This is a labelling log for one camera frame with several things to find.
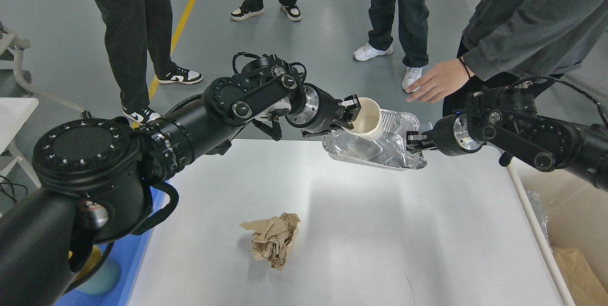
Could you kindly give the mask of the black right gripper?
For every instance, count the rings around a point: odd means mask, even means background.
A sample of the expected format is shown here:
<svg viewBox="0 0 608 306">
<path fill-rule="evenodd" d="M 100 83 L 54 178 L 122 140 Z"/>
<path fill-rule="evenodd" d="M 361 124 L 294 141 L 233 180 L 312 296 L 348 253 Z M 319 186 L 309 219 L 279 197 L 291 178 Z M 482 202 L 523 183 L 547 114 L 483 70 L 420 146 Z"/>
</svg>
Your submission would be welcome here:
<svg viewBox="0 0 608 306">
<path fill-rule="evenodd" d="M 407 149 L 409 153 L 419 153 L 432 150 L 447 155 L 461 156 L 476 153 L 484 145 L 473 139 L 468 131 L 465 114 L 452 114 L 441 118 L 434 128 L 426 132 L 406 132 Z"/>
</svg>

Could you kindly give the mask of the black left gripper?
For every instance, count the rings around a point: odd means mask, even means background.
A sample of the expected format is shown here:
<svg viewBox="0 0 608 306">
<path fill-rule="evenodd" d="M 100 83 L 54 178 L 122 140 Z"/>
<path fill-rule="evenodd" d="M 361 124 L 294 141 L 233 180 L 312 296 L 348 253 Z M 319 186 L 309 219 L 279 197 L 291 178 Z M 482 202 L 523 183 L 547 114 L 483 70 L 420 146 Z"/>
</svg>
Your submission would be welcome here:
<svg viewBox="0 0 608 306">
<path fill-rule="evenodd" d="M 357 95 L 337 100 L 311 84 L 304 84 L 303 105 L 299 113 L 286 116 L 287 123 L 299 129 L 303 137 L 326 135 L 340 127 L 354 129 L 353 122 L 361 110 Z"/>
</svg>

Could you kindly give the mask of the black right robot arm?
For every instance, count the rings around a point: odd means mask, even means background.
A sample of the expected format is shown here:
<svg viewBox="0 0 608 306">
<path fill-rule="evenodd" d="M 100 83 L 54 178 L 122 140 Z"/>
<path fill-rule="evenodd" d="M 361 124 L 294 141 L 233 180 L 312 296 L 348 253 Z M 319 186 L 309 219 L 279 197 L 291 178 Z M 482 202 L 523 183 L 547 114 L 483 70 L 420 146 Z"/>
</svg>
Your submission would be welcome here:
<svg viewBox="0 0 608 306">
<path fill-rule="evenodd" d="M 408 131 L 409 152 L 438 150 L 447 156 L 476 153 L 484 145 L 503 151 L 499 163 L 513 157 L 541 172 L 565 169 L 594 187 L 608 188 L 607 114 L 593 96 L 602 124 L 573 124 L 537 114 L 531 80 L 471 93 L 465 107 L 441 118 L 426 132 Z"/>
</svg>

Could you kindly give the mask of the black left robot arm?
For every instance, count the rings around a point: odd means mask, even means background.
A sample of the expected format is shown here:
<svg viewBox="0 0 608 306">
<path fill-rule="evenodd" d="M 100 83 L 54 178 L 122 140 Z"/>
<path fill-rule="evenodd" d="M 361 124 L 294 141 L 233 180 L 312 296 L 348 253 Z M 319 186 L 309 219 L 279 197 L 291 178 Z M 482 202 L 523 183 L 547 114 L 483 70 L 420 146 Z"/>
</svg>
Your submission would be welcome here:
<svg viewBox="0 0 608 306">
<path fill-rule="evenodd" d="M 95 245 L 163 222 L 179 200 L 167 180 L 198 157 L 224 154 L 248 124 L 276 141 L 282 117 L 305 137 L 352 128 L 362 98 L 336 99 L 276 55 L 245 56 L 252 61 L 233 76 L 139 128 L 123 117 L 87 118 L 39 139 L 33 168 L 41 187 L 1 217 L 3 306 L 54 304 Z"/>
</svg>

